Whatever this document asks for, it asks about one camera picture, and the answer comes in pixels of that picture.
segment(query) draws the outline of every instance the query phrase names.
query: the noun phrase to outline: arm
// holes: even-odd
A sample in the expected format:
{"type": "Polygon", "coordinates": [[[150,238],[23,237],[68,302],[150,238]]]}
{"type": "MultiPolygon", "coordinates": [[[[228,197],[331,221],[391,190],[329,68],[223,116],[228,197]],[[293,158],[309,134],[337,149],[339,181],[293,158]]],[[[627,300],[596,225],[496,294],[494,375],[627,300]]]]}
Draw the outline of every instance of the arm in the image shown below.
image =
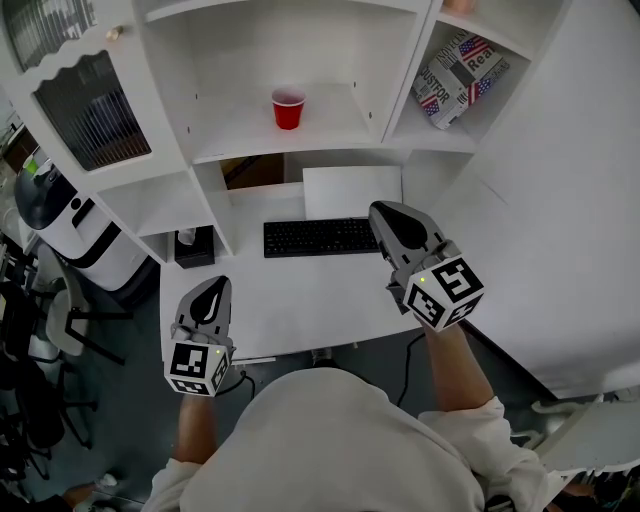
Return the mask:
{"type": "Polygon", "coordinates": [[[419,419],[451,443],[485,480],[485,496],[509,496],[518,512],[539,512],[547,475],[538,457],[511,442],[504,406],[457,325],[439,333],[425,328],[439,415],[419,419]]]}
{"type": "Polygon", "coordinates": [[[423,324],[441,411],[482,407],[494,397],[467,338],[456,324],[439,333],[423,324]]]}
{"type": "Polygon", "coordinates": [[[213,400],[184,395],[178,435],[167,467],[153,479],[151,496],[142,512],[178,512],[189,480],[217,450],[213,400]]]}
{"type": "Polygon", "coordinates": [[[217,449],[213,400],[185,395],[180,407],[173,458],[178,462],[204,464],[217,449]]]}

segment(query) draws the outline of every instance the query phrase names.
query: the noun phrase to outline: black keyboard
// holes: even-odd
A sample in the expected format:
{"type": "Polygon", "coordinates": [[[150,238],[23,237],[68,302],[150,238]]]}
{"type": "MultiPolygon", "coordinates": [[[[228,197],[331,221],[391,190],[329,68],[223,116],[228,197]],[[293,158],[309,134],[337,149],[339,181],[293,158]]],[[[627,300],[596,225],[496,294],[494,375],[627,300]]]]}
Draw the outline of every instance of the black keyboard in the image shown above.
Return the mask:
{"type": "Polygon", "coordinates": [[[264,257],[378,252],[369,219],[264,223],[264,257]]]}

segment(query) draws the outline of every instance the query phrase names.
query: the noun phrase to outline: tissue box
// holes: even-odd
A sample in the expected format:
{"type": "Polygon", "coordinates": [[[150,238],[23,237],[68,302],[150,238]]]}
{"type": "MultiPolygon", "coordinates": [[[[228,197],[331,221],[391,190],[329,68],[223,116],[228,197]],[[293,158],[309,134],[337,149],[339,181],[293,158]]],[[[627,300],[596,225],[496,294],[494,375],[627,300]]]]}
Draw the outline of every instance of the tissue box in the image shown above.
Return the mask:
{"type": "Polygon", "coordinates": [[[203,267],[213,265],[216,260],[213,247],[213,226],[196,229],[193,245],[185,245],[178,240],[178,232],[174,233],[175,262],[182,268],[203,267]]]}
{"type": "Polygon", "coordinates": [[[413,82],[431,122],[444,130],[509,69],[488,41],[460,30],[413,82]]]}

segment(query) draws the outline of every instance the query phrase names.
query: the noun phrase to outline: cabinet handle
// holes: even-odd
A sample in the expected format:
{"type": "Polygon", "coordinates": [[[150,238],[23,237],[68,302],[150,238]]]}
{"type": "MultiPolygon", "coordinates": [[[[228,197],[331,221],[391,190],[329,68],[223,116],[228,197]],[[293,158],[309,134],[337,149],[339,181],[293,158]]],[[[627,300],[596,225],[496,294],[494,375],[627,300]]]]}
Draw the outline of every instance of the cabinet handle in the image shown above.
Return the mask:
{"type": "Polygon", "coordinates": [[[111,30],[109,30],[109,32],[107,32],[107,41],[109,41],[110,43],[117,41],[122,32],[124,32],[124,27],[122,25],[113,27],[111,30]]]}

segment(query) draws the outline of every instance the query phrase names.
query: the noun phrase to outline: black cable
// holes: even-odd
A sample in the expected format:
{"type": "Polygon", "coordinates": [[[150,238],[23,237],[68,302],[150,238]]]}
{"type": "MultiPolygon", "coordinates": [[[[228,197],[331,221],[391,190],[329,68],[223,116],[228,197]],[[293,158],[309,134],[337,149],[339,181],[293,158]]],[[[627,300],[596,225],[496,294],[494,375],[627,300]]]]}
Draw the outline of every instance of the black cable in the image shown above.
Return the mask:
{"type": "Polygon", "coordinates": [[[223,391],[220,391],[219,393],[216,393],[216,396],[222,396],[222,395],[225,395],[227,393],[230,393],[231,391],[236,389],[240,384],[242,384],[245,381],[246,378],[247,378],[247,372],[242,370],[240,372],[240,380],[238,382],[236,382],[233,386],[228,387],[227,389],[225,389],[223,391]]]}
{"type": "Polygon", "coordinates": [[[407,345],[407,358],[404,362],[404,387],[402,388],[402,393],[400,393],[400,398],[396,402],[396,405],[400,407],[402,404],[402,400],[404,400],[404,395],[407,394],[407,389],[409,389],[409,364],[411,363],[411,347],[413,347],[414,343],[418,341],[420,338],[424,336],[424,333],[416,336],[413,340],[409,342],[407,345]]]}
{"type": "Polygon", "coordinates": [[[230,393],[231,391],[236,389],[238,386],[240,386],[240,384],[242,384],[245,380],[248,380],[249,382],[251,382],[251,400],[253,400],[254,397],[256,396],[256,381],[253,380],[251,377],[249,377],[247,375],[247,372],[245,372],[244,370],[240,372],[240,380],[238,382],[236,382],[233,386],[230,386],[227,389],[224,389],[219,393],[216,393],[216,396],[222,396],[226,393],[230,393]]]}

